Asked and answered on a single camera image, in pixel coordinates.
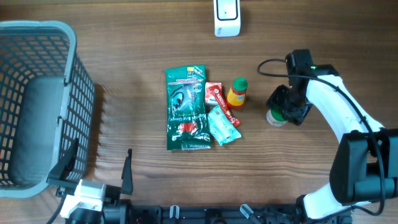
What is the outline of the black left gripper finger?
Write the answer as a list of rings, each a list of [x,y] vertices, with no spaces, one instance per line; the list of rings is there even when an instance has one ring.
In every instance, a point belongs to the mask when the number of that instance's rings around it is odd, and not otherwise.
[[[75,138],[65,155],[54,165],[47,176],[49,185],[57,185],[60,187],[76,187],[76,182],[67,181],[69,173],[74,170],[79,139]]]
[[[121,193],[125,195],[132,195],[133,193],[131,162],[132,162],[132,149],[128,149],[121,176],[123,180],[121,185]]]

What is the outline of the green-lidded white jar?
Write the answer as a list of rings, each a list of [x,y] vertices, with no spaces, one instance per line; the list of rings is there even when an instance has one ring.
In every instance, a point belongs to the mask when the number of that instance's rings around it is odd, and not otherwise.
[[[283,118],[282,113],[277,108],[271,108],[267,111],[266,119],[269,124],[275,127],[281,127],[288,121]]]

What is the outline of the orange sauce bottle green cap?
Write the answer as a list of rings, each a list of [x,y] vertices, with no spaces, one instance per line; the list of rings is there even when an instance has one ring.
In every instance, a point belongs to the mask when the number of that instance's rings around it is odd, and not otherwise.
[[[227,105],[230,109],[239,110],[246,102],[246,91],[248,81],[244,77],[236,78],[226,96]]]

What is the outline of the teal wet wipes pack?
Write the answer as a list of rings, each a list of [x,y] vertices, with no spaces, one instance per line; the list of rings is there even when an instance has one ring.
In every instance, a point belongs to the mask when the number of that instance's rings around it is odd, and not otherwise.
[[[241,133],[233,126],[231,121],[223,113],[220,106],[214,107],[208,113],[207,117],[210,133],[220,146],[242,137]]]

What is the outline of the red coffee stick sachet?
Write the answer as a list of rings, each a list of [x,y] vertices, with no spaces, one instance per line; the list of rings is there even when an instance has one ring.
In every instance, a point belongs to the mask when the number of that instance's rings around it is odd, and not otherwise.
[[[218,86],[209,87],[210,93],[215,97],[215,100],[218,102],[221,110],[225,114],[225,116],[229,119],[234,127],[237,127],[241,124],[240,120],[236,119],[229,110],[228,105],[226,104],[226,100],[222,95],[221,89]]]

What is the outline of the green gloves package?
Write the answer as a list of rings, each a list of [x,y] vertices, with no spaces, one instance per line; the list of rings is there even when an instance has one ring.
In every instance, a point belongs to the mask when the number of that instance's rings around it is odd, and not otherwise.
[[[167,150],[211,148],[205,107],[204,65],[165,70],[167,97]]]

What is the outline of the small red white carton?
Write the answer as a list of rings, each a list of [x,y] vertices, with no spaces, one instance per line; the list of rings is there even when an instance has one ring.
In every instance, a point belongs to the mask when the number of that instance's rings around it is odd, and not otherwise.
[[[222,89],[221,83],[217,83],[217,82],[206,82],[205,83],[205,104],[208,106],[216,106],[218,104],[214,95],[209,90],[209,88],[212,86],[218,86],[219,89]]]

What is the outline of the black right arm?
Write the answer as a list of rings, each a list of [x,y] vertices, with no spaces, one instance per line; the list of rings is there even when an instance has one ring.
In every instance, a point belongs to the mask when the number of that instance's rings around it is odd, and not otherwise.
[[[307,49],[285,57],[288,85],[280,85],[267,101],[273,126],[301,125],[311,108],[323,115],[338,140],[329,181],[315,192],[282,205],[273,215],[292,223],[342,223],[354,210],[397,197],[397,130],[373,119],[346,89],[330,64],[316,65]]]

